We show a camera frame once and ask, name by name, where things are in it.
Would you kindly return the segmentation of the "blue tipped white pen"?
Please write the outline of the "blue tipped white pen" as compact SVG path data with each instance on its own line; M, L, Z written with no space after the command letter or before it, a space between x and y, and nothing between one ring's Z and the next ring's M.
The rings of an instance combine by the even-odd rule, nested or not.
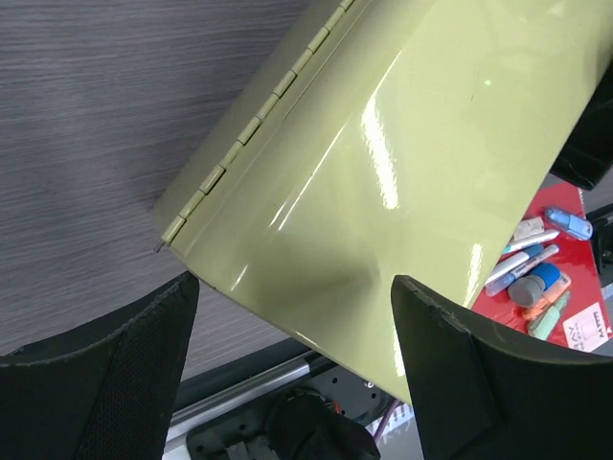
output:
M486 284L485 286L486 295L489 297L493 297L497 295L504 289L508 288L518 278L524 276L530 270L532 270L533 268L535 268L536 266L538 266L539 264L541 264L548 258L554 256L558 252L559 252L559 247L557 244L550 244L550 245L544 246L543 251L539 253L538 255L530 258L524 264L521 264L520 266L516 267L509 273L503 275L500 279L488 285Z

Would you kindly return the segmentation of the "blue and grey marker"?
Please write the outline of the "blue and grey marker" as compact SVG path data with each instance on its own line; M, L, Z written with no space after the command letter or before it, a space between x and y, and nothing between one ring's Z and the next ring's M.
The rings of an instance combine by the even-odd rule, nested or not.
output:
M518 278L508 288L510 299L522 308L530 308L542 297L560 277L560 270L554 264L542 263L528 274Z

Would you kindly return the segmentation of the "teal capped white pen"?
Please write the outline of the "teal capped white pen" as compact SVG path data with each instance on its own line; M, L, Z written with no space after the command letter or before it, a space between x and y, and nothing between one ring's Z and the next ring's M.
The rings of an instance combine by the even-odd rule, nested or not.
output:
M511 241L504 248L502 254L509 254L516 251L521 251L527 247L542 244L554 240L559 235L559 231L556 229L547 229L539 234L532 235L516 241Z

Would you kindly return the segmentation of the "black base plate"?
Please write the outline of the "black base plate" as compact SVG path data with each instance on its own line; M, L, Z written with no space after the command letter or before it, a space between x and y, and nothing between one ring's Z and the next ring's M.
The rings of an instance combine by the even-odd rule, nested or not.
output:
M413 408L320 356L205 400L185 436L191 459L421 459Z

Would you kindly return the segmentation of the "orange highlighter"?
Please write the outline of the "orange highlighter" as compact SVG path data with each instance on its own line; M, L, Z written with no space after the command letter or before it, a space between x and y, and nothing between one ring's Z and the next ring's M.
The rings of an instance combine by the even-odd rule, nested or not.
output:
M548 309L571 285L571 278L564 272L529 309L524 310L521 316L524 320L532 321Z

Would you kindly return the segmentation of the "green metal drawer cabinet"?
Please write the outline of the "green metal drawer cabinet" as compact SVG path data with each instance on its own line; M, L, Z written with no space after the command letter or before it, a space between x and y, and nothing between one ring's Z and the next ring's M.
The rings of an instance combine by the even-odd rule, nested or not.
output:
M394 278L473 304L611 59L608 1L314 1L155 204L162 241L408 401Z

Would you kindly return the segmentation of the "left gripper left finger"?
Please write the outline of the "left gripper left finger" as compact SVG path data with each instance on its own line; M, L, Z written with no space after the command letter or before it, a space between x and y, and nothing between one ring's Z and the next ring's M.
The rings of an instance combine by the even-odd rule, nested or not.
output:
M161 458L198 296L198 280L183 273L2 356L2 458Z

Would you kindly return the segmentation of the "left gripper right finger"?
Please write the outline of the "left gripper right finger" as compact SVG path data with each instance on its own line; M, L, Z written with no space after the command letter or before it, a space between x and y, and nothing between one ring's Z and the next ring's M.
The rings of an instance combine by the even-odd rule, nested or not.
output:
M532 338L408 275L391 302L424 458L611 458L611 358Z

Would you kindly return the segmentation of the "small white eraser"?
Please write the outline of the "small white eraser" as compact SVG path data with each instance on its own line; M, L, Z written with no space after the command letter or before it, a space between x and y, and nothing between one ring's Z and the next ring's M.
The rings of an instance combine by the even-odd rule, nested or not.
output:
M524 240L542 234L544 231L545 225L542 217L523 219L517 224L511 240L513 242Z

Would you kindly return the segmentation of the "green highlighter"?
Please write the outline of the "green highlighter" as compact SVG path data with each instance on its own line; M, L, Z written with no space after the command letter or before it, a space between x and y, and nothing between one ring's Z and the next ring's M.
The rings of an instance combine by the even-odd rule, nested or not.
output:
M570 291L562 293L550 307L535 320L530 322L528 325L528 335L539 340L547 341L563 314L570 298Z

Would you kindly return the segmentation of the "white marker pen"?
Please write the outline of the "white marker pen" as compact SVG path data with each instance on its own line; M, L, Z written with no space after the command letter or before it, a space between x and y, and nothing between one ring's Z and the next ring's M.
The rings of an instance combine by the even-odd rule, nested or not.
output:
M503 275L509 273L516 267L524 264L530 258L541 253L543 249L544 249L544 246L542 244L535 244L532 246L528 246L524 248L523 250L517 251L513 255L510 255L508 258L504 259L502 262L499 262L494 267L494 269L492 270L492 272L490 273L489 277L486 280L486 284L488 285L500 279Z

